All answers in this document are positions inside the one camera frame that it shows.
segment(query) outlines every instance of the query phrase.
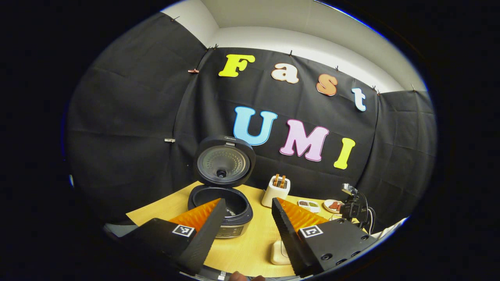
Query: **black fabric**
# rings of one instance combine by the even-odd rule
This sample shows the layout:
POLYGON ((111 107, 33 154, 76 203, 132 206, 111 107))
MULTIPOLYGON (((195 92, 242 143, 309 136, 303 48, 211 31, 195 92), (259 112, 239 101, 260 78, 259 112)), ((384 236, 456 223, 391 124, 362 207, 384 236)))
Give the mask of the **black fabric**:
MULTIPOLYGON (((261 131, 263 120, 260 112, 271 111, 278 117, 272 123, 267 142, 253 146, 256 165, 246 184, 265 189, 271 177, 279 173, 291 180, 290 195, 315 199, 347 197, 341 186, 343 183, 354 185, 360 179, 375 134, 378 103, 377 94, 371 87, 324 64, 262 49, 211 49, 201 61, 199 71, 179 108, 174 128, 173 162, 191 163, 198 143, 208 136, 233 136, 236 107, 245 106, 256 111, 248 128, 248 133, 253 136, 261 131), (237 77, 221 77, 218 73, 224 69, 228 54, 253 55, 255 62, 248 63, 237 77), (278 63, 295 66, 299 82, 292 84, 275 80, 271 72, 278 63), (323 73, 336 77, 338 81, 337 93, 333 96, 316 89, 318 77, 323 73), (352 88, 360 88, 366 95, 366 111, 356 108, 352 88), (288 136, 289 119, 302 121, 306 135, 317 126, 329 130, 321 161, 307 160, 304 155, 280 153, 288 136), (342 138, 353 139, 356 143, 347 169, 334 167, 342 150, 342 138)), ((180 164, 173 167, 175 181, 185 180, 184 168, 180 164)))
POLYGON ((438 145, 427 92, 386 92, 379 97, 373 148, 356 186, 375 210, 375 233, 411 214, 429 184, 438 145))
POLYGON ((115 40, 71 99, 68 161, 75 186, 106 222, 173 192, 168 170, 177 108, 206 48, 157 13, 115 40))

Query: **wooden table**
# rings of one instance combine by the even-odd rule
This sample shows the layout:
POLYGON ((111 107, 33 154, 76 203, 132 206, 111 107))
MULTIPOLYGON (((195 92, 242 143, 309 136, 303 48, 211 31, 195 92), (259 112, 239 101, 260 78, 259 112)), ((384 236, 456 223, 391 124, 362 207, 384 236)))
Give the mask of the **wooden table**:
MULTIPOLYGON (((189 194, 198 185, 201 185, 199 181, 126 215, 138 226, 153 218, 170 220, 188 211, 189 194)), ((247 185, 240 185, 235 189, 241 191, 248 198, 253 209, 253 218, 242 236, 215 239, 204 264, 229 273, 239 271, 246 276, 262 275, 270 278, 294 276, 295 273, 291 264, 275 265, 271 263, 271 247, 274 242, 281 238, 271 215, 271 208, 261 204, 265 191, 247 185)), ((301 199, 312 200, 320 204, 321 211, 317 214, 325 219, 329 219, 334 215, 323 206, 325 200, 291 195, 286 197, 287 201, 295 204, 301 199)))

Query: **white plate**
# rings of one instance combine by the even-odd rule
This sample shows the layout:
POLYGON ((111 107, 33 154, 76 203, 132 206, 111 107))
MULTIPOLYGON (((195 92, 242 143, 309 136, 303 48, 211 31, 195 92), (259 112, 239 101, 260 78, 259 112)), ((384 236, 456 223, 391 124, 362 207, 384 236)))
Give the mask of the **white plate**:
POLYGON ((330 209, 330 208, 329 208, 329 206, 331 206, 334 202, 337 202, 337 203, 342 204, 342 205, 344 204, 344 203, 342 203, 341 201, 338 201, 338 200, 328 199, 328 200, 325 200, 325 201, 323 202, 323 207, 324 207, 327 211, 329 211, 329 212, 331 212, 331 213, 334 213, 334 214, 339 214, 339 213, 340 213, 340 211, 337 211, 336 209, 330 209))

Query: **pink letter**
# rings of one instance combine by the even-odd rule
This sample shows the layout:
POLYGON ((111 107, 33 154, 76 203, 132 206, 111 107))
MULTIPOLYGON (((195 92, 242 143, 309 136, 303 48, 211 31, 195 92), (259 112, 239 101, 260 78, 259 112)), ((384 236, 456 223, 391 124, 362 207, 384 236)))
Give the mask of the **pink letter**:
POLYGON ((323 143, 330 131, 325 127, 317 126, 312 130, 309 136, 306 136, 306 130, 301 121, 290 119, 286 123, 290 126, 290 130, 288 131, 286 143, 279 152, 284 155, 294 155, 295 151, 293 146, 295 143, 295 148, 297 148, 297 155, 299 157, 310 147, 309 152, 305 154, 305 158, 315 162, 321 161, 323 143))

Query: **white wall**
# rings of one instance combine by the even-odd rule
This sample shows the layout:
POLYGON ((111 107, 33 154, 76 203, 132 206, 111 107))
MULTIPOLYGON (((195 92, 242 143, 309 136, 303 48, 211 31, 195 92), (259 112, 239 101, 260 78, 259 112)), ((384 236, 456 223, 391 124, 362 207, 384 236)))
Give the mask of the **white wall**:
MULTIPOLYGON (((338 69, 369 86, 376 86, 381 93, 401 91, 403 87, 384 69, 362 55, 310 34, 261 26, 236 26, 219 28, 216 20, 200 0, 185 0, 162 10, 195 35, 206 47, 242 47, 290 53, 338 69)), ((417 84, 422 90, 424 83, 417 84)))

